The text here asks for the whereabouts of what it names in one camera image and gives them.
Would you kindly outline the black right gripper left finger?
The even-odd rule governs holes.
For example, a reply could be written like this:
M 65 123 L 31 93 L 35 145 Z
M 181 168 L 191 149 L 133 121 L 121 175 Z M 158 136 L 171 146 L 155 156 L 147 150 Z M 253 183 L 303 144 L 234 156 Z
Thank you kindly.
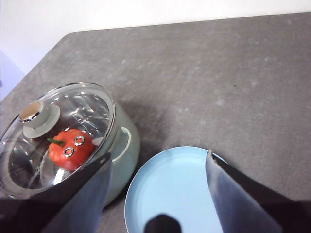
M 93 233 L 109 189 L 110 153 L 30 198 L 0 200 L 2 233 Z

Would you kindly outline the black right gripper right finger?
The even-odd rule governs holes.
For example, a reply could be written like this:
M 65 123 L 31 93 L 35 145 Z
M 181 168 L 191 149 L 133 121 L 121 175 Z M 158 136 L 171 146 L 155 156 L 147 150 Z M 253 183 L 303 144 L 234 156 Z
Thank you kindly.
M 311 202 L 293 201 L 207 151 L 208 188 L 225 233 L 309 233 Z

